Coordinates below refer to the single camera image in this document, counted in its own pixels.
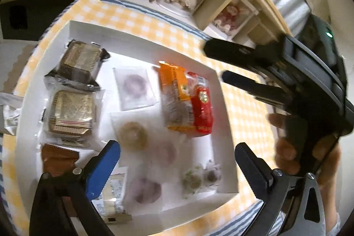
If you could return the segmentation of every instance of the white wall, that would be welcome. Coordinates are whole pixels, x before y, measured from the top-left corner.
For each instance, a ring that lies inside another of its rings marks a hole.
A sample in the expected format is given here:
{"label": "white wall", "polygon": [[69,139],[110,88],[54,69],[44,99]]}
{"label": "white wall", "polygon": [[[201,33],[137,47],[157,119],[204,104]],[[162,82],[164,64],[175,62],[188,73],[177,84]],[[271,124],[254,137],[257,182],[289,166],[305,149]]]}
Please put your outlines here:
{"label": "white wall", "polygon": [[[339,52],[346,59],[348,99],[354,103],[354,2],[328,0],[332,31]],[[354,133],[340,140],[342,160],[337,184],[337,209],[342,225],[354,208]]]}

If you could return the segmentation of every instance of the orange snack package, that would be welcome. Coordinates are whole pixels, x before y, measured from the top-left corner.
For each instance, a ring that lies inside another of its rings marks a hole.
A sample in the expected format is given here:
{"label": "orange snack package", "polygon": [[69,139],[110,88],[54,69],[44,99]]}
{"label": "orange snack package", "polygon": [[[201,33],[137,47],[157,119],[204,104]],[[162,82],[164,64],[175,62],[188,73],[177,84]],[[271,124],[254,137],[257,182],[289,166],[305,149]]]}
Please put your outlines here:
{"label": "orange snack package", "polygon": [[160,81],[167,128],[179,132],[194,130],[194,114],[185,70],[160,61]]}

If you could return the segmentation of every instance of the red snack package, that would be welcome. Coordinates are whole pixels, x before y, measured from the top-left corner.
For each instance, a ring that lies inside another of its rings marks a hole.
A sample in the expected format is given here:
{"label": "red snack package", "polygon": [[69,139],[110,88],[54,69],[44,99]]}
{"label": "red snack package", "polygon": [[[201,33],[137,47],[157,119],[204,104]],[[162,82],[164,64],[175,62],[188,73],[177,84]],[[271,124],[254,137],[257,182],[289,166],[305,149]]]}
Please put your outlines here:
{"label": "red snack package", "polygon": [[187,73],[187,80],[193,106],[194,126],[198,132],[208,135],[212,131],[213,115],[206,80],[193,72]]}

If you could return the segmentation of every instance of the table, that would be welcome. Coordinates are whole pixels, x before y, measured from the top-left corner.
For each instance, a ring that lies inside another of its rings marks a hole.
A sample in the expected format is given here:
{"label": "table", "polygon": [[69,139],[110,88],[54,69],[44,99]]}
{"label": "table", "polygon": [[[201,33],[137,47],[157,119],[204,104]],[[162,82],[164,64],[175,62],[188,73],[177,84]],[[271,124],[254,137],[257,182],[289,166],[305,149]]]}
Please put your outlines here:
{"label": "table", "polygon": [[[217,72],[231,70],[246,77],[257,79],[257,75],[232,67],[231,65],[206,58],[200,51],[200,46],[208,39],[204,33],[173,20],[168,16],[157,14],[152,10],[135,6],[130,3],[111,0],[111,3],[101,0],[77,0],[63,11],[53,22],[40,40],[32,57],[29,59],[22,76],[20,77],[14,94],[24,96],[31,81],[31,73],[36,68],[50,41],[69,20],[78,20],[88,23],[107,26],[136,36],[148,39],[183,53],[197,61],[215,69]],[[225,103],[227,106],[233,141],[246,142],[254,153],[264,158],[271,168],[273,161],[274,137],[265,115],[267,108],[264,103],[258,102],[252,96],[233,86],[222,84]],[[16,137],[4,135],[2,147],[2,175],[4,180],[4,197],[7,202],[7,211],[19,235],[28,235],[29,215],[24,210],[22,199],[17,185],[16,171],[25,169],[16,166]],[[227,204],[215,211],[191,221],[185,225],[159,233],[158,235],[197,235],[202,236],[220,225],[229,221],[255,202],[247,181],[242,172],[239,175],[239,194]]]}

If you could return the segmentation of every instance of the sleeve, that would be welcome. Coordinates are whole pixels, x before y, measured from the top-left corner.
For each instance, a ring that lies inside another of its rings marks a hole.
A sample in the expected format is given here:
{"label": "sleeve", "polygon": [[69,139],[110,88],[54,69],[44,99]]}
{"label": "sleeve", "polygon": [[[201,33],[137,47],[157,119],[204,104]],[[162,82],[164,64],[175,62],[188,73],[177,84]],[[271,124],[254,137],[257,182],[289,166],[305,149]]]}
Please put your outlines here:
{"label": "sleeve", "polygon": [[337,223],[336,225],[334,225],[332,230],[327,233],[326,236],[336,236],[340,231],[340,229],[341,229],[341,219],[339,217],[339,214],[337,213]]}

